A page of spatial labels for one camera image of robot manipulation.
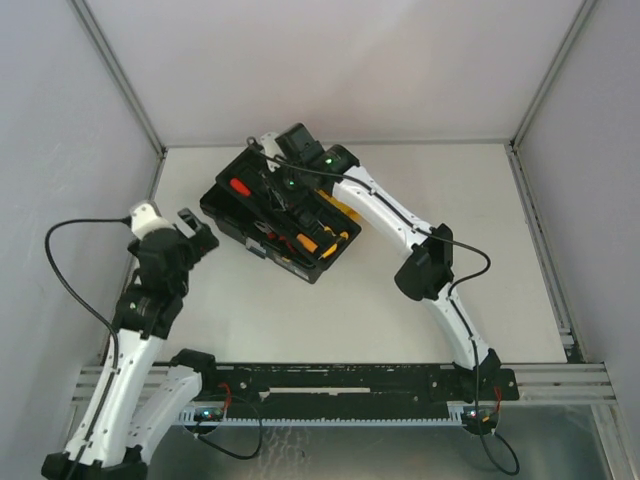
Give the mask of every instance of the metal corner post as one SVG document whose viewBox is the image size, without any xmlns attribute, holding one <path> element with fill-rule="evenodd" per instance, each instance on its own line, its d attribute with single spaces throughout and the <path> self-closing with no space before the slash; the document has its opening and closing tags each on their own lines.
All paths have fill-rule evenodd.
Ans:
<svg viewBox="0 0 640 480">
<path fill-rule="evenodd" d="M 67 1 L 70 7 L 72 8 L 72 10 L 77 15 L 78 20 L 84 27 L 85 31 L 87 32 L 87 35 L 91 40 L 91 43 L 93 43 L 93 45 L 97 49 L 100 57 L 104 62 L 105 67 L 107 68 L 107 70 L 109 71 L 109 74 L 115 81 L 116 86 L 122 93 L 122 96 L 124 97 L 125 101 L 129 105 L 129 108 L 131 109 L 134 116 L 138 120 L 138 123 L 144 130 L 147 138 L 149 139 L 149 142 L 151 143 L 151 146 L 153 147 L 156 154 L 158 155 L 158 161 L 162 161 L 162 159 L 164 158 L 165 148 L 162 145 L 162 142 L 160 141 L 160 138 L 158 137 L 157 132 L 153 128 L 153 124 L 151 123 L 149 116 L 147 115 L 144 107 L 142 106 L 142 103 L 138 99 L 138 96 L 136 95 L 133 87 L 131 86 L 129 79 L 124 73 L 122 66 L 118 62 L 118 59 L 116 58 L 116 55 L 113 52 L 113 49 L 109 45 L 109 42 L 107 41 L 106 36 L 102 32 L 102 29 L 100 28 L 100 25 L 98 24 L 95 16 L 93 15 L 93 12 L 87 5 L 86 0 L 67 0 Z"/>
<path fill-rule="evenodd" d="M 536 114 L 538 113 L 538 110 L 540 109 L 544 99 L 547 97 L 547 94 L 549 93 L 551 87 L 558 78 L 558 75 L 560 74 L 562 67 L 565 64 L 569 53 L 576 43 L 576 40 L 580 37 L 580 34 L 584 30 L 584 27 L 586 26 L 588 20 L 591 18 L 599 3 L 600 0 L 583 0 L 582 5 L 580 5 L 580 8 L 576 12 L 569 30 L 567 30 L 567 33 L 562 39 L 560 47 L 558 48 L 558 51 L 551 61 L 551 65 L 545 73 L 542 82 L 540 82 L 540 85 L 538 86 L 538 89 L 536 90 L 536 93 L 533 96 L 533 99 L 531 100 L 531 103 L 529 104 L 524 117 L 520 121 L 520 125 L 518 125 L 518 129 L 516 130 L 512 142 L 513 148 L 516 152 L 522 144 L 522 140 L 527 134 L 529 127 L 531 127 L 531 124 L 533 123 L 533 120 L 535 119 Z"/>
</svg>

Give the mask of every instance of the black cable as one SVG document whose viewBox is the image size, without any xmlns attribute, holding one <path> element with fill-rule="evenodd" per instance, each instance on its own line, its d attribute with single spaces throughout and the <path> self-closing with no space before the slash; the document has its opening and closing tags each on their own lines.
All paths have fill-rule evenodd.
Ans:
<svg viewBox="0 0 640 480">
<path fill-rule="evenodd" d="M 255 137 L 247 138 L 247 146 L 249 148 L 251 148 L 255 153 L 257 153 L 258 155 L 263 157 L 264 159 L 269 160 L 271 162 L 274 162 L 274 163 L 276 163 L 276 164 L 278 164 L 280 166 L 291 168 L 291 169 L 298 170 L 298 171 L 301 171 L 301 172 L 306 172 L 306 173 L 309 173 L 309 174 L 312 174 L 312 175 L 320 175 L 320 176 L 331 177 L 331 178 L 339 178 L 341 180 L 349 180 L 351 182 L 357 183 L 358 185 L 363 187 L 368 192 L 369 195 L 373 195 L 378 200 L 380 200 L 389 210 L 391 210 L 398 218 L 400 218 L 405 223 L 405 225 L 407 225 L 411 229 L 414 229 L 418 233 L 421 233 L 422 235 L 425 235 L 427 237 L 434 238 L 435 240 L 439 240 L 441 242 L 445 242 L 445 243 L 451 244 L 451 245 L 456 246 L 456 247 L 464 248 L 464 249 L 469 250 L 471 252 L 474 252 L 474 253 L 480 255 L 482 258 L 484 258 L 484 260 L 486 262 L 486 265 L 482 269 L 478 270 L 475 273 L 472 273 L 470 275 L 467 275 L 465 277 L 462 277 L 462 278 L 456 280 L 455 282 L 453 282 L 449 286 L 449 289 L 447 291 L 447 296 L 449 297 L 449 301 L 451 302 L 453 308 L 455 309 L 456 313 L 458 314 L 458 317 L 460 317 L 460 320 L 462 320 L 462 323 L 463 323 L 465 329 L 467 330 L 467 333 L 469 334 L 469 340 L 471 341 L 471 345 L 473 347 L 473 355 L 474 355 L 475 368 L 476 368 L 475 409 L 476 409 L 476 412 L 478 412 L 478 410 L 479 410 L 479 400 L 480 400 L 480 361 L 479 361 L 479 358 L 478 358 L 478 346 L 476 344 L 476 341 L 473 338 L 473 332 L 471 331 L 471 327 L 469 326 L 469 324 L 467 323 L 466 319 L 464 318 L 464 315 L 462 315 L 461 310 L 458 308 L 458 306 L 456 305 L 456 303 L 453 300 L 453 298 L 451 298 L 451 294 L 453 293 L 453 289 L 456 288 L 457 286 L 459 286 L 461 283 L 469 281 L 469 280 L 471 280 L 473 278 L 480 277 L 481 275 L 484 275 L 485 273 L 487 273 L 489 271 L 489 269 L 491 268 L 491 258 L 489 257 L 489 255 L 487 255 L 485 252 L 483 252 L 479 248 L 473 247 L 471 245 L 467 245 L 466 243 L 458 242 L 456 240 L 450 240 L 448 238 L 442 238 L 442 237 L 439 237 L 437 235 L 433 235 L 431 232 L 425 232 L 424 230 L 422 230 L 420 228 L 415 228 L 413 222 L 411 222 L 408 218 L 406 218 L 385 197 L 379 195 L 375 191 L 372 191 L 373 190 L 372 187 L 369 184 L 367 184 L 366 182 L 360 180 L 359 178 L 355 178 L 355 177 L 352 177 L 350 175 L 344 175 L 344 174 L 340 174 L 340 173 L 322 172 L 320 170 L 312 170 L 312 169 L 309 169 L 309 168 L 300 167 L 298 165 L 293 165 L 291 163 L 288 163 L 282 157 L 280 157 L 280 158 L 271 158 L 268 155 L 264 154 L 257 147 L 257 145 L 258 145 L 258 142 L 255 139 Z M 480 421 L 480 415 L 476 415 L 476 418 L 477 418 L 477 421 L 478 421 L 479 435 L 480 435 L 480 440 L 482 441 L 482 447 L 484 448 L 484 451 L 487 454 L 487 457 L 489 458 L 491 463 L 493 463 L 493 465 L 499 471 L 504 473 L 505 475 L 509 475 L 509 476 L 518 475 L 518 473 L 520 473 L 520 461 L 518 460 L 518 456 L 516 455 L 515 451 L 511 447 L 511 445 L 509 445 L 509 443 L 500 434 L 495 433 L 495 432 L 493 433 L 493 435 L 507 447 L 507 449 L 509 450 L 509 452 L 513 456 L 513 460 L 515 462 L 515 469 L 512 470 L 512 471 L 509 471 L 509 470 L 506 470 L 504 467 L 502 467 L 496 461 L 496 459 L 493 457 L 493 454 L 491 453 L 491 451 L 489 450 L 489 446 L 487 445 L 486 439 L 484 438 L 484 433 L 482 433 L 483 429 L 482 429 L 482 424 L 481 424 L 481 421 Z"/>
<path fill-rule="evenodd" d="M 111 364 L 112 370 L 111 370 L 111 373 L 109 374 L 109 377 L 107 378 L 107 382 L 105 384 L 104 391 L 102 392 L 102 395 L 100 397 L 100 401 L 98 402 L 98 405 L 96 407 L 96 411 L 93 414 L 91 422 L 89 422 L 89 427 L 87 428 L 87 433 L 86 433 L 86 435 L 84 437 L 84 441 L 85 442 L 89 442 L 91 436 L 93 435 L 93 429 L 95 428 L 96 423 L 98 423 L 98 419 L 100 417 L 100 413 L 102 413 L 102 409 L 104 408 L 104 404 L 107 401 L 107 397 L 109 396 L 109 391 L 111 390 L 111 385 L 113 384 L 113 381 L 115 379 L 116 373 L 118 371 L 118 357 L 120 355 L 120 345 L 119 345 L 119 342 L 118 342 L 118 334 L 115 331 L 115 329 L 113 328 L 113 326 L 111 325 L 111 323 L 109 323 L 107 321 L 107 319 L 104 318 L 96 309 L 94 309 L 91 305 L 89 305 L 73 289 L 73 287 L 71 287 L 71 285 L 69 285 L 69 282 L 67 281 L 67 279 L 64 277 L 64 275 L 62 274 L 62 272 L 58 268 L 58 265 L 56 264 L 56 261 L 53 258 L 53 254 L 51 253 L 51 235 L 58 228 L 64 227 L 65 225 L 71 225 L 71 224 L 74 224 L 74 223 L 123 223 L 125 225 L 129 225 L 130 224 L 130 220 L 131 219 L 129 217 L 125 217 L 125 218 L 77 218 L 77 219 L 74 219 L 74 220 L 66 220 L 64 222 L 56 223 L 54 226 L 52 226 L 47 231 L 47 234 L 44 237 L 44 251 L 45 251 L 45 254 L 47 256 L 47 260 L 49 261 L 49 265 L 51 265 L 51 269 L 53 270 L 53 273 L 55 273 L 56 277 L 58 277 L 58 280 L 60 281 L 62 286 L 67 290 L 67 292 L 69 292 L 69 294 L 80 305 L 82 305 L 84 308 L 86 308 L 89 311 L 89 313 L 91 313 L 95 318 L 97 318 L 100 321 L 100 323 L 102 323 L 107 328 L 107 330 L 109 331 L 109 335 L 111 336 L 111 340 L 113 342 L 113 361 L 112 361 L 112 364 Z M 71 480 L 71 478 L 73 478 L 73 474 L 74 474 L 76 468 L 78 467 L 78 464 L 80 463 L 80 459 L 82 458 L 82 455 L 84 454 L 86 448 L 87 448 L 87 446 L 85 444 L 78 451 L 78 454 L 76 455 L 76 458 L 73 461 L 73 465 L 71 465 L 71 468 L 69 469 L 69 472 L 67 473 L 66 480 Z"/>
<path fill-rule="evenodd" d="M 199 434 L 197 436 L 198 440 L 200 440 L 205 445 L 207 445 L 207 446 L 209 446 L 211 448 L 215 448 L 219 452 L 222 452 L 225 455 L 229 455 L 230 457 L 235 458 L 237 460 L 251 460 L 253 458 L 256 458 L 258 455 L 260 455 L 260 451 L 262 450 L 262 437 L 264 436 L 264 426 L 262 425 L 262 417 L 260 416 L 260 412 L 258 412 L 258 409 L 255 407 L 255 405 L 253 405 L 251 402 L 249 402 L 248 400 L 246 400 L 246 399 L 244 399 L 242 397 L 238 397 L 236 395 L 214 395 L 214 396 L 208 397 L 208 398 L 209 399 L 213 399 L 213 398 L 216 398 L 216 397 L 219 397 L 219 398 L 229 398 L 229 397 L 231 397 L 234 400 L 240 400 L 241 402 L 245 403 L 246 405 L 249 405 L 253 409 L 254 413 L 256 414 L 256 418 L 258 419 L 258 446 L 249 455 L 242 455 L 242 454 L 235 453 L 235 452 L 232 452 L 230 450 L 227 450 L 226 448 L 221 447 L 220 445 L 217 445 L 217 444 L 213 443 L 211 440 L 207 439 L 204 435 Z"/>
<path fill-rule="evenodd" d="M 276 157 L 269 157 L 264 152 L 262 152 L 258 148 L 257 145 L 258 145 L 258 141 L 255 139 L 255 137 L 248 137 L 247 138 L 247 146 L 251 150 L 253 150 L 253 152 L 255 152 L 256 154 L 260 155 L 265 160 L 268 160 L 270 162 L 276 163 L 276 164 L 278 164 L 278 165 L 280 165 L 282 167 L 291 168 L 293 170 L 298 170 L 298 171 L 309 173 L 309 174 L 312 174 L 312 175 L 319 175 L 319 176 L 325 176 L 325 177 L 330 177 L 330 178 L 338 178 L 340 180 L 349 180 L 350 182 L 357 183 L 358 185 L 363 187 L 369 193 L 369 195 L 373 195 L 378 200 L 380 200 L 380 202 L 382 202 L 389 210 L 391 210 L 398 218 L 400 218 L 400 220 L 402 220 L 402 222 L 405 225 L 407 225 L 409 228 L 415 229 L 416 232 L 421 233 L 422 235 L 425 235 L 427 237 L 431 237 L 431 238 L 433 238 L 435 240 L 439 240 L 441 242 L 445 242 L 445 243 L 448 243 L 448 244 L 456 246 L 456 247 L 460 247 L 460 248 L 464 248 L 466 250 L 470 250 L 470 251 L 472 251 L 474 253 L 477 253 L 478 255 L 480 255 L 481 257 L 483 257 L 486 260 L 487 265 L 482 270 L 479 270 L 476 273 L 473 273 L 471 275 L 468 275 L 466 277 L 463 277 L 463 278 L 453 282 L 451 284 L 451 287 L 449 288 L 449 291 L 448 291 L 447 295 L 451 296 L 451 292 L 453 291 L 453 289 L 456 286 L 460 285 L 462 282 L 466 282 L 467 280 L 471 280 L 472 278 L 476 278 L 476 277 L 479 277 L 480 275 L 484 275 L 489 270 L 489 268 L 491 267 L 491 259 L 489 258 L 489 255 L 487 255 L 482 250 L 480 250 L 480 249 L 478 249 L 476 247 L 473 247 L 471 245 L 467 245 L 466 243 L 458 242 L 456 240 L 450 240 L 448 238 L 439 237 L 438 235 L 433 235 L 431 232 L 425 232 L 424 230 L 422 230 L 420 228 L 415 228 L 415 224 L 410 219 L 406 218 L 385 197 L 383 197 L 382 195 L 379 195 L 375 191 L 372 191 L 373 189 L 371 188 L 371 185 L 369 185 L 367 182 L 365 182 L 363 180 L 360 180 L 359 178 L 352 177 L 350 175 L 344 175 L 342 173 L 323 172 L 321 170 L 313 170 L 313 169 L 306 168 L 306 167 L 300 167 L 299 165 L 293 165 L 291 163 L 288 163 L 284 158 L 279 157 L 278 155 L 276 155 Z"/>
<path fill-rule="evenodd" d="M 489 458 L 489 460 L 491 461 L 491 463 L 493 463 L 493 466 L 496 467 L 498 470 L 500 470 L 502 473 L 504 473 L 505 475 L 508 475 L 510 477 L 515 477 L 516 475 L 518 475 L 520 473 L 520 460 L 518 460 L 518 455 L 516 455 L 516 452 L 513 450 L 513 448 L 511 447 L 511 445 L 509 445 L 509 443 L 504 439 L 504 437 L 502 435 L 500 435 L 499 433 L 493 432 L 493 436 L 496 437 L 498 440 L 500 440 L 505 447 L 507 447 L 507 449 L 509 450 L 509 452 L 511 453 L 511 456 L 513 457 L 513 461 L 515 463 L 515 467 L 513 470 L 507 470 L 506 468 L 504 468 L 502 465 L 500 465 L 498 463 L 498 461 L 494 458 L 493 454 L 491 453 L 491 450 L 489 449 L 489 445 L 487 445 L 487 440 L 484 438 L 485 435 L 483 433 L 483 429 L 482 429 L 482 423 L 480 421 L 480 405 L 479 405 L 479 397 L 480 397 L 480 368 L 478 365 L 478 346 L 476 345 L 476 341 L 475 340 L 471 340 L 471 345 L 473 346 L 473 357 L 475 359 L 476 362 L 476 398 L 475 398 L 475 409 L 476 409 L 476 421 L 478 422 L 478 433 L 480 435 L 480 441 L 482 442 L 482 448 L 484 448 L 484 452 L 487 454 L 487 457 Z"/>
</svg>

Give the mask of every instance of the white wall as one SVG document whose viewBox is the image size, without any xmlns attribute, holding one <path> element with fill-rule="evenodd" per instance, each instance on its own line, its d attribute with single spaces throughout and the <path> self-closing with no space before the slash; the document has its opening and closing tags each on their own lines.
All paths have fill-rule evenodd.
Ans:
<svg viewBox="0 0 640 480">
<path fill-rule="evenodd" d="M 640 3 L 603 0 L 522 146 L 593 360 L 640 445 Z"/>
<path fill-rule="evenodd" d="M 580 0 L 90 0 L 169 146 L 507 139 Z"/>
<path fill-rule="evenodd" d="M 0 3 L 0 478 L 35 479 L 61 447 L 80 367 L 104 330 L 51 272 L 54 222 L 123 216 L 155 155 L 66 2 Z M 61 269 L 110 315 L 127 261 L 123 226 L 55 236 Z"/>
</svg>

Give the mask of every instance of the yellow tool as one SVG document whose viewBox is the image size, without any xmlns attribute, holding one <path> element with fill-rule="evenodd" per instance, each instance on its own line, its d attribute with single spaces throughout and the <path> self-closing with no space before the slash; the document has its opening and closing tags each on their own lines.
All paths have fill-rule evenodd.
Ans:
<svg viewBox="0 0 640 480">
<path fill-rule="evenodd" d="M 336 207 L 338 210 L 340 210 L 342 213 L 348 216 L 351 220 L 357 221 L 358 218 L 360 217 L 360 215 L 358 215 L 358 212 L 356 212 L 351 207 L 345 205 L 344 203 L 339 202 L 338 200 L 333 198 L 331 195 L 328 195 L 322 190 L 316 190 L 316 192 L 318 192 L 318 194 L 320 194 L 322 198 L 329 201 L 334 207 Z"/>
<path fill-rule="evenodd" d="M 324 231 L 336 237 L 336 234 L 334 233 L 333 230 L 331 230 L 331 227 L 327 227 L 326 225 L 324 225 Z M 340 236 L 337 237 L 336 243 L 334 243 L 327 250 L 325 250 L 325 252 L 322 255 L 320 255 L 320 258 L 327 258 L 333 255 L 334 253 L 336 253 L 336 250 L 338 250 L 338 245 L 344 242 L 345 240 L 349 240 L 349 234 L 347 232 L 341 232 Z"/>
</svg>

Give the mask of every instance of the orange tool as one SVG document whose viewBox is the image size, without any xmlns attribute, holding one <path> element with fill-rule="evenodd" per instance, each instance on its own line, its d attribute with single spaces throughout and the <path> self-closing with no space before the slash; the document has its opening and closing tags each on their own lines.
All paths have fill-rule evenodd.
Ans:
<svg viewBox="0 0 640 480">
<path fill-rule="evenodd" d="M 302 244 L 302 246 L 309 252 L 313 253 L 318 249 L 316 242 L 307 237 L 304 233 L 299 233 L 296 238 Z"/>
</svg>

